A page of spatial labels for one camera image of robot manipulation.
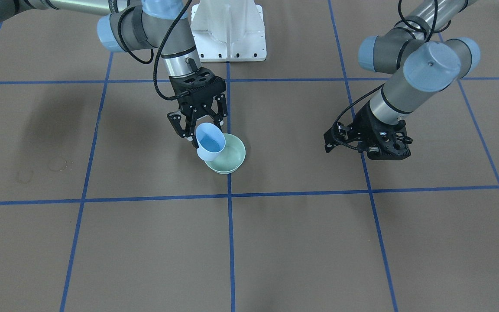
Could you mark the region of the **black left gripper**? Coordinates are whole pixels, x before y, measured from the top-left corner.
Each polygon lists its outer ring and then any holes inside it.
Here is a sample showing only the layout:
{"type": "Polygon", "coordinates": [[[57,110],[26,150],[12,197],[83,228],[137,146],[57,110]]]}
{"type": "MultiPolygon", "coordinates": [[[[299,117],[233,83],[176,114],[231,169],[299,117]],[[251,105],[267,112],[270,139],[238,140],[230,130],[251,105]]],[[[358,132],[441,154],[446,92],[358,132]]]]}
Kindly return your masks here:
{"type": "Polygon", "coordinates": [[[405,126],[404,119],[395,125],[381,122],[366,104],[348,126],[335,120],[323,134],[324,148],[329,153],[337,146],[344,146],[366,153],[371,160],[404,160],[410,157],[409,146],[413,142],[405,126]]]}

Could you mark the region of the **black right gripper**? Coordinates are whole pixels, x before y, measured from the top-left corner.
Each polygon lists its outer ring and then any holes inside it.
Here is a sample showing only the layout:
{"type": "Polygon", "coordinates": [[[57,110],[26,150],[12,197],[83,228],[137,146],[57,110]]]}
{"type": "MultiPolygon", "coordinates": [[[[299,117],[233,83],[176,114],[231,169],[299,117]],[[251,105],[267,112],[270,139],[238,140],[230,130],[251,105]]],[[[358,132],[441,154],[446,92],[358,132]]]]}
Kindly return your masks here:
{"type": "Polygon", "coordinates": [[[196,119],[209,115],[213,124],[222,128],[228,117],[226,81],[201,67],[184,77],[169,77],[179,110],[167,114],[168,120],[179,137],[192,140],[195,136],[196,119]]]}

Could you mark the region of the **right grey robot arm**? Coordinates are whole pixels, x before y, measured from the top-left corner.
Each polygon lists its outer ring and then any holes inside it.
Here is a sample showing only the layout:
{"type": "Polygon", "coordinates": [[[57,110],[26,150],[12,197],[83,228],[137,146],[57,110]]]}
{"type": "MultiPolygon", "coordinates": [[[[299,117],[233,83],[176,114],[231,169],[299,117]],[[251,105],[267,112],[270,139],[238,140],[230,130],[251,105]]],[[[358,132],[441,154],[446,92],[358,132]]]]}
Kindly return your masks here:
{"type": "Polygon", "coordinates": [[[182,0],[0,0],[0,23],[28,10],[67,10],[97,15],[97,35],[111,52],[153,65],[158,96],[176,101],[168,114],[175,133],[195,142],[197,122],[210,117],[220,130],[228,116],[226,82],[201,64],[182,0]]]}

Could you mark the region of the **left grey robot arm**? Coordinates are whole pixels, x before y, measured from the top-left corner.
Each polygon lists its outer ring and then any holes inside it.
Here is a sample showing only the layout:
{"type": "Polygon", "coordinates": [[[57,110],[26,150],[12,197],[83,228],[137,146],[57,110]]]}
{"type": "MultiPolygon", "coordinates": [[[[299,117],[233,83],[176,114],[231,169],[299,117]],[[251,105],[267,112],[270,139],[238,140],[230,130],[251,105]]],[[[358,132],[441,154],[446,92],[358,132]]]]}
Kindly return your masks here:
{"type": "Polygon", "coordinates": [[[360,98],[366,102],[348,126],[335,120],[324,133],[327,153],[344,146],[371,160],[403,160],[411,155],[413,140],[406,132],[406,117],[471,73],[480,61],[480,48],[470,38],[432,39],[473,4],[473,0],[425,0],[407,16],[400,15],[383,36],[363,41],[359,65],[389,74],[390,79],[360,98]]]}

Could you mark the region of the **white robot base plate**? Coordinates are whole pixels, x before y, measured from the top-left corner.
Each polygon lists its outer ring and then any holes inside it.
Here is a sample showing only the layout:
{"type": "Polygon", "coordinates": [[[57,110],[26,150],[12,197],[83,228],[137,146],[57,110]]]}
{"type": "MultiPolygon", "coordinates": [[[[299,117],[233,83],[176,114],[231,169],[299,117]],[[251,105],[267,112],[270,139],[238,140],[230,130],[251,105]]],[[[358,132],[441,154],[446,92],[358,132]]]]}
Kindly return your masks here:
{"type": "Polygon", "coordinates": [[[190,10],[202,62],[262,62],[267,58],[263,7],[253,0],[201,0],[190,10]]]}

